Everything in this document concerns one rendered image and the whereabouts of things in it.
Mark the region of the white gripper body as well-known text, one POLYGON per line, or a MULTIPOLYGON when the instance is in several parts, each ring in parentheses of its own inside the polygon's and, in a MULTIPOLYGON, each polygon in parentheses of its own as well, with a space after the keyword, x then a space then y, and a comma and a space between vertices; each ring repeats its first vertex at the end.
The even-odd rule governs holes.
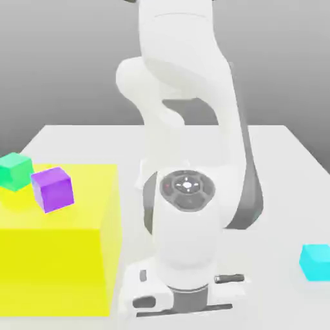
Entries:
POLYGON ((244 291, 169 291, 119 299, 119 327, 137 317, 229 310, 246 299, 244 291))

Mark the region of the small cyan cube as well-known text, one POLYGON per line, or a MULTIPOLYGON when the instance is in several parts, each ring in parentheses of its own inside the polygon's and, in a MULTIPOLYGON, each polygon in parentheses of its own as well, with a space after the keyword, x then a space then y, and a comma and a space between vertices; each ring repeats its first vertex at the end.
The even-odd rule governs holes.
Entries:
POLYGON ((310 282, 330 282, 330 245, 304 244, 300 268, 310 282))

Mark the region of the small purple cube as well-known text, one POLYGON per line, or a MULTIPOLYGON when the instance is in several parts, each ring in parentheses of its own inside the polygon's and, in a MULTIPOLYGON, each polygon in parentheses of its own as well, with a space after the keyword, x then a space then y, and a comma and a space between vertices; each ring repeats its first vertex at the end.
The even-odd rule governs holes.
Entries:
POLYGON ((45 213, 75 202, 71 177, 60 167, 31 174, 31 183, 35 200, 45 213))

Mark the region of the small green cube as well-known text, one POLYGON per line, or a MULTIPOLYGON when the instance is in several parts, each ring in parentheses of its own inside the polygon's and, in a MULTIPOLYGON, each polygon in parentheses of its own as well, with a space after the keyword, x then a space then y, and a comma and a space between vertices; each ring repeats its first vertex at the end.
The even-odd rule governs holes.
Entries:
POLYGON ((34 168, 31 158, 19 153, 9 153, 0 157, 0 187, 19 191, 31 183, 34 168))

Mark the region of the large yellow box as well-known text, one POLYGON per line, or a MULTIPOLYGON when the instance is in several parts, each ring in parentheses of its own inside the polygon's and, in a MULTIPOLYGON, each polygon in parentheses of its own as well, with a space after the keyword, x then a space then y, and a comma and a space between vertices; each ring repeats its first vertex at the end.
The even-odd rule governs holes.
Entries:
POLYGON ((0 316, 108 316, 122 245, 117 166, 64 164, 75 202, 0 188, 0 316))

